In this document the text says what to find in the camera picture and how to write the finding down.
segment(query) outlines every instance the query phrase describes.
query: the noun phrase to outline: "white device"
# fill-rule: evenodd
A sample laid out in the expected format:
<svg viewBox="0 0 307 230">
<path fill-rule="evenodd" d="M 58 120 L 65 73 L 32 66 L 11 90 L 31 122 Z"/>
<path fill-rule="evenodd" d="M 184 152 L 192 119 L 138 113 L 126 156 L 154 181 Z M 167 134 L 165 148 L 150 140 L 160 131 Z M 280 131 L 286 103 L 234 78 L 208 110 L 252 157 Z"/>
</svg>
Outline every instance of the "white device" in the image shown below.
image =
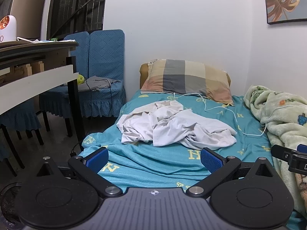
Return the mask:
<svg viewBox="0 0 307 230">
<path fill-rule="evenodd" d="M 0 42 L 16 41 L 17 21 L 14 16 L 5 16 L 0 21 Z"/>
</svg>

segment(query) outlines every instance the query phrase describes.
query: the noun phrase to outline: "chair leg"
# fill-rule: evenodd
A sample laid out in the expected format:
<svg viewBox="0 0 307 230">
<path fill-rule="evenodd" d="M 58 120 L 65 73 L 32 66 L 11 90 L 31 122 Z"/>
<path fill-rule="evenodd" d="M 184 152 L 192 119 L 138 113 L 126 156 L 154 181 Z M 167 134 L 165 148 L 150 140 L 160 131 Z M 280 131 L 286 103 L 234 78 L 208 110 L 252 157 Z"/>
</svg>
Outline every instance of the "chair leg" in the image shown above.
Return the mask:
<svg viewBox="0 0 307 230">
<path fill-rule="evenodd" d="M 39 129 L 36 129 L 36 130 L 34 130 L 34 131 L 35 131 L 35 134 L 36 134 L 36 137 L 37 137 L 37 139 L 38 139 L 39 144 L 40 144 L 40 145 L 44 145 L 44 141 L 43 141 L 43 139 L 41 138 L 41 134 L 40 134 Z"/>
<path fill-rule="evenodd" d="M 70 124 L 69 118 L 65 118 L 65 124 L 66 124 L 68 137 L 72 137 L 73 136 L 73 130 L 72 130 L 72 126 Z"/>
<path fill-rule="evenodd" d="M 22 140 L 22 137 L 21 137 L 20 132 L 19 132 L 19 131 L 16 131 L 16 133 L 17 133 L 18 139 L 19 139 L 19 140 Z"/>
<path fill-rule="evenodd" d="M 46 131 L 50 131 L 49 121 L 47 117 L 47 112 L 43 112 L 44 123 L 46 127 Z"/>
<path fill-rule="evenodd" d="M 12 165 L 10 164 L 10 161 L 7 158 L 4 158 L 4 162 L 9 167 L 10 171 L 12 172 L 13 176 L 17 176 L 15 170 L 13 169 Z"/>
<path fill-rule="evenodd" d="M 2 131 L 3 131 L 4 137 L 5 137 L 6 141 L 7 141 L 7 144 L 9 145 L 9 147 L 10 147 L 10 149 L 11 149 L 11 151 L 12 151 L 12 153 L 13 153 L 15 159 L 16 159 L 16 161 L 18 162 L 19 166 L 22 169 L 24 169 L 25 166 L 23 165 L 23 163 L 22 163 L 22 161 L 21 161 L 21 159 L 20 159 L 20 157 L 19 157 L 19 155 L 18 155 L 18 153 L 17 153 L 17 151 L 16 151 L 16 149 L 14 147 L 14 144 L 13 144 L 11 138 L 10 138 L 10 135 L 7 132 L 7 128 L 3 124 L 1 124 L 1 128 L 2 128 Z"/>
<path fill-rule="evenodd" d="M 26 130 L 26 134 L 27 134 L 28 138 L 33 137 L 33 134 L 32 134 L 32 132 L 30 130 Z"/>
</svg>

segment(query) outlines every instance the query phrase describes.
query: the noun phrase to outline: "headboard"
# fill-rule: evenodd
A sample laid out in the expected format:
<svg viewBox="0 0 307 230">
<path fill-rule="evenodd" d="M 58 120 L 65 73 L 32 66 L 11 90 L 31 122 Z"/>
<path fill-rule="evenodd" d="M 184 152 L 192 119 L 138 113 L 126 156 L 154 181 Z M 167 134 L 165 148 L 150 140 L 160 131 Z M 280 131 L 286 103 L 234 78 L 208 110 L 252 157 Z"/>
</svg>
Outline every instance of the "headboard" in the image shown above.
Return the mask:
<svg viewBox="0 0 307 230">
<path fill-rule="evenodd" d="M 140 76 L 140 89 L 141 89 L 144 82 L 148 78 L 148 64 L 147 63 L 144 63 L 143 65 L 141 65 L 140 74 L 141 74 L 141 76 Z M 230 86 L 231 79 L 230 79 L 228 73 L 226 73 L 226 75 L 227 75 L 228 84 Z"/>
</svg>

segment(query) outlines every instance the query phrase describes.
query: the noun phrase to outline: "table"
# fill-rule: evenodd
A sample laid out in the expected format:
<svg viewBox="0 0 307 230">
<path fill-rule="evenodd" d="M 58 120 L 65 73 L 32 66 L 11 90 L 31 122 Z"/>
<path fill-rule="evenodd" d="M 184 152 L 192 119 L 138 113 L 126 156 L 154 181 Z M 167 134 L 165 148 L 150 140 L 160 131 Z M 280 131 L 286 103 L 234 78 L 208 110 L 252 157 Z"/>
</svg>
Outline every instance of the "table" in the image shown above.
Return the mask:
<svg viewBox="0 0 307 230">
<path fill-rule="evenodd" d="M 0 87 L 0 114 L 49 89 L 67 83 L 68 96 L 76 135 L 81 146 L 85 138 L 79 104 L 76 57 L 71 50 L 77 42 L 4 42 L 0 43 L 0 75 L 10 72 L 10 67 L 44 61 L 45 71 L 18 79 Z"/>
</svg>

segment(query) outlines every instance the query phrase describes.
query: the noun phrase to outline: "dark floor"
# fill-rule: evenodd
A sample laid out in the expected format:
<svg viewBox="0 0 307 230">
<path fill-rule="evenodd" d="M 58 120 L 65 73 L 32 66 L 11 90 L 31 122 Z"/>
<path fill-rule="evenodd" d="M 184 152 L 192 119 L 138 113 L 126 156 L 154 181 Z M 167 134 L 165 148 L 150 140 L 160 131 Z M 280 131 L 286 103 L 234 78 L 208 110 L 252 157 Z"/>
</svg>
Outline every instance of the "dark floor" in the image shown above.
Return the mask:
<svg viewBox="0 0 307 230">
<path fill-rule="evenodd" d="M 48 114 L 50 131 L 47 132 L 45 129 L 43 116 L 42 114 L 38 115 L 39 121 L 42 125 L 40 133 L 44 141 L 44 145 L 41 146 L 38 143 L 36 135 L 33 131 L 33 137 L 28 139 L 25 132 L 21 132 L 22 140 L 19 140 L 17 134 L 14 130 L 10 130 L 9 134 L 13 141 L 13 144 L 25 165 L 25 169 L 21 169 L 17 164 L 13 154 L 10 155 L 9 161 L 12 164 L 13 168 L 16 170 L 17 177 L 14 177 L 6 164 L 0 162 L 0 191 L 7 185 L 13 182 L 23 182 L 28 176 L 29 171 L 41 160 L 44 156 L 50 156 L 55 162 L 65 162 L 70 158 L 70 153 L 72 147 L 78 143 L 76 133 L 73 129 L 73 136 L 67 136 L 67 130 L 65 126 L 65 121 L 63 118 Z M 88 134 L 93 132 L 103 132 L 106 128 L 114 124 L 115 118 L 106 118 L 106 117 L 97 117 L 91 119 L 83 119 L 85 132 Z M 2 130 L 0 130 L 0 138 L 2 142 L 6 145 L 4 135 Z M 77 146 L 75 148 L 77 154 L 80 153 L 80 148 Z M 4 226 L 0 223 L 0 230 L 5 229 Z"/>
</svg>

